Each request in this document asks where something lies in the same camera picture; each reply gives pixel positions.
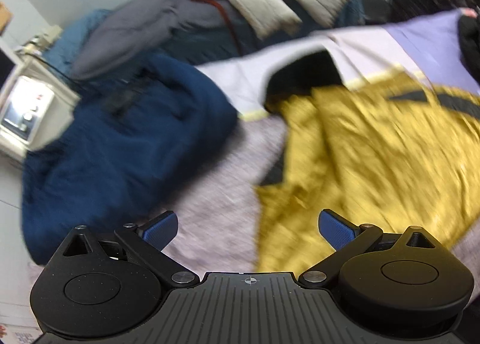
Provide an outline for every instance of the navy blue garment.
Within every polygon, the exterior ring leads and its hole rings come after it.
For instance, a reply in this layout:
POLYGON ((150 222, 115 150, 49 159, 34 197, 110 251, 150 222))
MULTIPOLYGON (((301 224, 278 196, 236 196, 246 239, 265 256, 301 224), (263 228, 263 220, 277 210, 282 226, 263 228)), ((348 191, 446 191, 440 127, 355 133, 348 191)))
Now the navy blue garment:
POLYGON ((145 68, 158 80, 148 81, 124 115, 113 116, 105 103, 128 84, 96 83, 63 135, 27 154, 22 227, 37 264, 46 264, 76 225, 105 233, 146 216, 236 126, 236 110, 194 67, 155 55, 145 68))

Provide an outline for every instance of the blue textured pad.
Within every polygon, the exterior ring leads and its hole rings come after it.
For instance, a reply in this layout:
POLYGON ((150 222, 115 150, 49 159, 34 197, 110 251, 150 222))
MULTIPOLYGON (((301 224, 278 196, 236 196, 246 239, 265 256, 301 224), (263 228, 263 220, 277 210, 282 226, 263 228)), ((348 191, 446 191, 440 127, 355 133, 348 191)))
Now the blue textured pad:
POLYGON ((355 232, 342 222, 322 211, 318 221, 320 234, 335 250, 342 249, 355 238, 355 232))
POLYGON ((179 222, 177 215, 171 213, 161 221, 153 224, 143 232, 143 240, 158 250, 165 248, 178 232, 179 222))

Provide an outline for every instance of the red strap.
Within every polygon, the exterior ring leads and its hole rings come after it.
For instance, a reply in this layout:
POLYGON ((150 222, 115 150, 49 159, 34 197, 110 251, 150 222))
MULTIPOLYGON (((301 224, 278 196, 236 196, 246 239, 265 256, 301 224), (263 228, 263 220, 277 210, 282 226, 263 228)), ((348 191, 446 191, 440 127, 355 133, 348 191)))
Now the red strap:
POLYGON ((219 11, 220 15, 222 15, 222 18, 223 18, 227 28, 230 31, 230 35, 232 36, 233 43, 235 44, 235 47, 237 48, 238 55, 243 56, 242 47, 241 47, 240 42, 238 40, 237 34, 235 33, 235 28, 233 27, 233 24, 230 21, 229 15, 227 14, 227 12, 223 8, 223 6, 216 0, 193 0, 193 1, 200 1, 201 3, 210 4, 219 11))

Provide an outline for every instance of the yellow garment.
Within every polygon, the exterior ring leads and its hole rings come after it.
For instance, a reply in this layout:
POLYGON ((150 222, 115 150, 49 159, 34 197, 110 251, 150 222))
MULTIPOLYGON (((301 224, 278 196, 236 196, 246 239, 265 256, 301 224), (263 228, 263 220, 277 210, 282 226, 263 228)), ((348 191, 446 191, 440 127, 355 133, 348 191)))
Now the yellow garment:
POLYGON ((258 271, 299 275, 331 254, 318 232, 324 208, 386 233, 423 226, 446 247, 467 231, 480 213, 480 122, 442 107, 435 93, 480 104, 396 71, 356 92, 318 88, 269 105, 289 137, 283 182, 257 188, 258 271), (427 103, 388 99, 419 90, 427 103))

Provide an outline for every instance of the lavender fabric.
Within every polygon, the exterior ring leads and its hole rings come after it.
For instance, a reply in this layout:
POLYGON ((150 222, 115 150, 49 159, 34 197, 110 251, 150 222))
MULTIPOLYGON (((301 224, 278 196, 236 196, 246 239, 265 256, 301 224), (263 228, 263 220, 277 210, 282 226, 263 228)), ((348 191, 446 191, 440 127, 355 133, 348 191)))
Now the lavender fabric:
POLYGON ((431 82, 479 95, 478 83, 460 60, 457 28, 460 15, 460 9, 444 11, 389 24, 385 29, 431 82))

